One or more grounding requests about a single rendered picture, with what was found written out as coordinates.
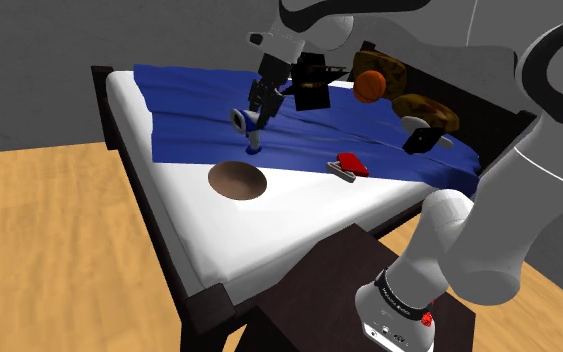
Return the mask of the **brown round bowl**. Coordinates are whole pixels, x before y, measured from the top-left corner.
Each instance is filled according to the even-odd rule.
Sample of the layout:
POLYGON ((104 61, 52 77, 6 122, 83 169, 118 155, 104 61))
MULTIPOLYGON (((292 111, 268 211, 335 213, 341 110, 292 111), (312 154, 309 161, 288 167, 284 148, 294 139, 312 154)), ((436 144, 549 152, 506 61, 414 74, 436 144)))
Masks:
POLYGON ((241 161, 223 161, 208 172, 208 183, 218 194, 237 201, 258 198, 267 190, 265 175, 241 161))

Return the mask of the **orange basketball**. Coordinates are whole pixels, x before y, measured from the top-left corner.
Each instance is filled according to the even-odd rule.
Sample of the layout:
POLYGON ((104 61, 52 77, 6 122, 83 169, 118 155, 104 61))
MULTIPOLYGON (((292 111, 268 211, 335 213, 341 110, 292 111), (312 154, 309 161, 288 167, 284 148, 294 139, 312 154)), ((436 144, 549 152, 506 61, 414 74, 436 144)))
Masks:
POLYGON ((353 84, 353 94, 361 103, 374 103, 384 96, 385 91, 385 77, 375 70, 367 70, 359 74, 353 84))

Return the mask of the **black and gold box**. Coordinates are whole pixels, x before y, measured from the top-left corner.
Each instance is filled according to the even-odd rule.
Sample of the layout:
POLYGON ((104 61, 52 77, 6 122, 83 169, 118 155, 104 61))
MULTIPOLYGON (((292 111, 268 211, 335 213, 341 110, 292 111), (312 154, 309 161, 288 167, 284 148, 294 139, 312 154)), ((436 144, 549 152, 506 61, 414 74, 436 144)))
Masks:
POLYGON ((303 52, 292 65, 291 85, 281 94, 294 97, 297 111, 327 109, 329 84, 348 73, 345 67, 327 65, 324 54, 303 52))

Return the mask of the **blue blanket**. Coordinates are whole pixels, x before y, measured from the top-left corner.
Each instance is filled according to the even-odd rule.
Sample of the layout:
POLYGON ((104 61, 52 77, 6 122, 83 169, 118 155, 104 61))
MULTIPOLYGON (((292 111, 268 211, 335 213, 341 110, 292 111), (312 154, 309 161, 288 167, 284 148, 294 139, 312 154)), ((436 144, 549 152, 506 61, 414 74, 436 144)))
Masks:
POLYGON ((329 89, 328 109, 298 111, 287 97, 261 132, 263 149, 246 152, 248 140, 230 122, 230 112, 247 106, 256 75, 246 71, 137 65, 133 71, 152 114, 152 159, 163 163, 216 164, 238 160, 258 167, 322 172, 350 152, 370 177, 424 182, 472 194, 479 181, 479 157, 456 141, 424 154, 403 150, 408 139, 387 100, 357 101, 346 83, 329 89))

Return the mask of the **brown pillow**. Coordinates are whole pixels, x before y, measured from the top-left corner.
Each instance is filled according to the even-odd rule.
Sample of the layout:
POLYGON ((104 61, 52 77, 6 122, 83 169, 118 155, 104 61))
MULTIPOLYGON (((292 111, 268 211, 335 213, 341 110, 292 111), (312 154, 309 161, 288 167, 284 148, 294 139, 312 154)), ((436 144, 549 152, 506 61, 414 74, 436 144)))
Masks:
POLYGON ((402 62, 380 52, 360 50, 353 59, 354 81, 359 74, 367 70, 378 71, 385 77, 386 91, 382 98, 393 100, 403 94, 407 72, 402 62))
POLYGON ((459 129, 459 117, 450 108, 423 95, 401 95, 392 101, 391 106, 400 118, 420 118, 430 127, 443 128, 446 134, 459 129))

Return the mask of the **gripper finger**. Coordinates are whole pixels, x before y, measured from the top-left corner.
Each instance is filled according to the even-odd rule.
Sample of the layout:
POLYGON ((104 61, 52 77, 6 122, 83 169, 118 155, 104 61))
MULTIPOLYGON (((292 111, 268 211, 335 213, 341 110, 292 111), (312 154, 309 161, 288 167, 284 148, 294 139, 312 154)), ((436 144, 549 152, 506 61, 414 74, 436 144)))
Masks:
POLYGON ((249 110, 253 112, 258 112, 265 95, 265 85, 261 83, 259 80, 254 79, 252 81, 248 101, 249 101, 249 110))
POLYGON ((264 129, 270 118, 274 117, 281 107, 285 96, 277 88, 267 89, 262 98, 260 111, 260 128, 264 129))

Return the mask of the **red and grey stapler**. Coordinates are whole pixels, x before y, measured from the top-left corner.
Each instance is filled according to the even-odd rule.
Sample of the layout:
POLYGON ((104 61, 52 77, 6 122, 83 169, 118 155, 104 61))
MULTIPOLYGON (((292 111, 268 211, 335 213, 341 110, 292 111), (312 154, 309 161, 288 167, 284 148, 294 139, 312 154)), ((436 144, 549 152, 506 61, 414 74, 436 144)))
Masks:
POLYGON ((334 162, 326 164, 326 170, 338 178, 353 183, 357 177, 368 177, 369 171, 354 153, 339 153, 334 162))

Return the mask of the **pale grey oval plate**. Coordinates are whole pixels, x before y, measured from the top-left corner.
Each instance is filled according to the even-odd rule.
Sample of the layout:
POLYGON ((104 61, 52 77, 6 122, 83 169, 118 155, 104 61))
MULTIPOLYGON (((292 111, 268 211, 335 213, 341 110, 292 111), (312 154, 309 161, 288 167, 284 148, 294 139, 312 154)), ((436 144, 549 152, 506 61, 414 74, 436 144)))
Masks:
MULTIPOLYGON (((432 127, 429 125, 428 122, 426 122, 425 120, 419 118, 419 117, 413 117, 413 116, 404 116, 401 118, 401 125, 403 127, 403 129, 409 134, 411 135, 415 129, 417 128, 422 128, 422 127, 432 127)), ((453 142, 446 138, 444 135, 441 137, 441 139, 437 142, 438 146, 445 148, 445 149, 450 149, 453 147, 453 142)))

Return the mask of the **dark bed with white mattress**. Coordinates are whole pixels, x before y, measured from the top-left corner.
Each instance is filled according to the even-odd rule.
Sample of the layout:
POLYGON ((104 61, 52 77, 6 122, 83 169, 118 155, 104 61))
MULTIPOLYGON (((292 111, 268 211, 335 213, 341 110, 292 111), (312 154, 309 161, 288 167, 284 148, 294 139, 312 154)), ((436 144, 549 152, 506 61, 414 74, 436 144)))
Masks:
MULTIPOLYGON (((129 71, 93 66, 93 84, 108 149, 118 152, 182 322, 180 352, 222 352, 246 324, 256 296, 277 284, 319 241, 352 225, 380 238, 420 211, 434 188, 424 182, 372 178, 346 186, 322 172, 257 167, 267 179, 258 198, 215 192, 216 164, 156 163, 152 117, 129 71)), ((453 141, 473 149, 479 176, 534 121, 416 68, 415 93, 454 110, 453 141)))

